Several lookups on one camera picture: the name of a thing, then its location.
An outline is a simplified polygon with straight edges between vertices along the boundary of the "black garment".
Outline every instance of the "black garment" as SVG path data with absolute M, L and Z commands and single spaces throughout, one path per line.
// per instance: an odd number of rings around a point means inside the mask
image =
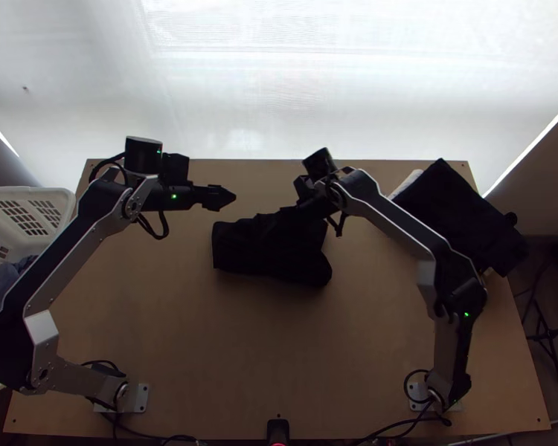
M 304 222 L 292 207 L 235 223 L 216 222 L 211 236 L 213 267 L 325 286 L 333 275 L 321 250 L 326 234 L 324 220 Z
M 528 255 L 527 242 L 510 220 L 443 159 L 433 163 L 393 199 L 468 256 L 478 271 L 506 276 Z

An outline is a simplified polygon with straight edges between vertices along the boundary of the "table surface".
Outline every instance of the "table surface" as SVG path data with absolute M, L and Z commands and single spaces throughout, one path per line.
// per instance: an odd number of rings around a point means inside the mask
M 86 188 L 87 161 L 77 196 Z M 342 161 L 390 193 L 429 161 Z M 473 183 L 466 162 L 451 162 Z M 114 361 L 151 386 L 147 411 L 126 425 L 167 436 L 260 439 L 269 418 L 293 438 L 350 439 L 414 418 L 403 378 L 432 367 L 434 324 L 415 285 L 416 263 L 363 219 L 327 234 L 329 285 L 314 290 L 213 269 L 211 228 L 296 200 L 297 161 L 190 162 L 195 184 L 222 184 L 237 200 L 212 213 L 167 213 L 170 235 L 138 225 L 109 237 L 52 306 L 59 353 Z M 158 228 L 155 215 L 153 225 Z M 473 388 L 452 427 L 425 423 L 416 436 L 549 429 L 533 361 L 506 279 L 487 277 L 489 299 L 469 354 Z M 82 397 L 13 395 L 7 432 L 110 436 Z

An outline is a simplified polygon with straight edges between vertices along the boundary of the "robotic arm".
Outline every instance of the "robotic arm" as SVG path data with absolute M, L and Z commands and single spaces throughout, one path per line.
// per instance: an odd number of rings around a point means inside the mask
M 338 169 L 326 149 L 303 164 L 308 175 L 295 182 L 302 213 L 327 218 L 342 211 L 339 226 L 345 216 L 363 217 L 417 259 L 417 286 L 436 333 L 427 390 L 438 413 L 448 410 L 471 388 L 466 367 L 472 327 L 487 298 L 471 260 L 381 194 L 378 183 L 364 170 Z
M 193 186 L 187 180 L 188 158 L 162 153 L 161 146 L 128 137 L 125 153 L 99 163 L 93 178 L 101 167 L 115 167 L 90 183 L 77 216 L 7 292 L 0 310 L 0 382 L 7 387 L 26 395 L 48 390 L 83 395 L 116 412 L 144 412 L 145 384 L 131 384 L 105 363 L 79 365 L 57 354 L 59 333 L 50 305 L 106 237 L 138 222 L 161 239 L 167 235 L 163 211 L 187 210 L 195 203 L 219 210 L 235 200 L 221 186 Z M 122 158 L 124 168 L 117 163 Z M 115 182 L 121 172 L 124 184 Z M 159 211 L 160 236 L 141 215 L 149 210 Z

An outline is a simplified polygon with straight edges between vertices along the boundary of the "gray fabric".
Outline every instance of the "gray fabric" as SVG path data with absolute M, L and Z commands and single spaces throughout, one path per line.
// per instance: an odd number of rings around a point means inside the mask
M 37 256 L 29 256 L 19 260 L 17 263 L 3 263 L 0 265 L 0 308 L 8 289 L 16 282 L 23 271 L 31 266 L 35 258 Z

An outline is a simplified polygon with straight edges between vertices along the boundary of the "laundry basket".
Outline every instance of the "laundry basket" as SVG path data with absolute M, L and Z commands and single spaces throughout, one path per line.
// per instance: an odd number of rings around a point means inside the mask
M 0 263 L 41 254 L 68 224 L 74 204 L 67 189 L 0 187 Z

